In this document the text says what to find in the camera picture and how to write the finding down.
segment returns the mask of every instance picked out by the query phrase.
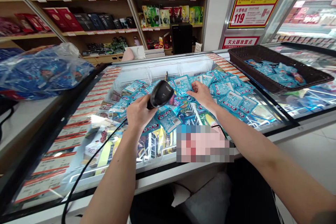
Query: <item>hand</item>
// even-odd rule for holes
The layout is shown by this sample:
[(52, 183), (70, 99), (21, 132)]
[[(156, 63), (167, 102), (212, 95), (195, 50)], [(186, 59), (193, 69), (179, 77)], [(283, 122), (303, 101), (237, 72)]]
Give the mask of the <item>hand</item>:
[(143, 131), (145, 126), (153, 118), (158, 108), (153, 108), (152, 110), (147, 109), (147, 102), (150, 97), (150, 95), (142, 96), (127, 107), (126, 115), (129, 128)]
[(187, 94), (194, 97), (207, 110), (210, 110), (211, 105), (215, 102), (209, 88), (197, 80), (191, 84), (191, 87), (194, 91), (188, 91)]

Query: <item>bottle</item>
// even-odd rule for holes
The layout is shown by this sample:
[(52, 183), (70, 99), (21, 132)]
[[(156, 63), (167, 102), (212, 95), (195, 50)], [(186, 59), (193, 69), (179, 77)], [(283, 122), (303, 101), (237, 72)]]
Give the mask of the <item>bottle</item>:
[(140, 42), (139, 42), (137, 36), (134, 36), (134, 43), (135, 43), (136, 46), (140, 46)]

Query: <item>person's right hand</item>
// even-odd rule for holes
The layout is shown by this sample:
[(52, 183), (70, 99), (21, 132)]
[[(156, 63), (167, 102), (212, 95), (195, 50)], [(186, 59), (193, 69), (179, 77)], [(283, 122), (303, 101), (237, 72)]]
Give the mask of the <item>person's right hand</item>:
[(211, 104), (215, 102), (213, 101), (209, 88), (198, 80), (194, 81), (191, 87), (193, 91), (188, 91), (187, 94), (194, 97), (207, 110), (210, 110)]

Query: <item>white wall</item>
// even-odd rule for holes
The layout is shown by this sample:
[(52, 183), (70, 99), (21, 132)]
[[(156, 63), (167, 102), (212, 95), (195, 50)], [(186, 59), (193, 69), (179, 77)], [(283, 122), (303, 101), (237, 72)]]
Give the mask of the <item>white wall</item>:
[(231, 0), (208, 0), (203, 39), (204, 51), (218, 49), (226, 12), (230, 7), (230, 3)]

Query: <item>barcode scanner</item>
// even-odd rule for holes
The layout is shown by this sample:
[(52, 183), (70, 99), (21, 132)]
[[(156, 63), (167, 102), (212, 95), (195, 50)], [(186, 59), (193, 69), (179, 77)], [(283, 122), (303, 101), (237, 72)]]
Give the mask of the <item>barcode scanner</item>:
[(150, 99), (147, 102), (147, 108), (153, 109), (162, 107), (169, 102), (174, 94), (174, 89), (165, 80), (160, 81), (153, 89)]

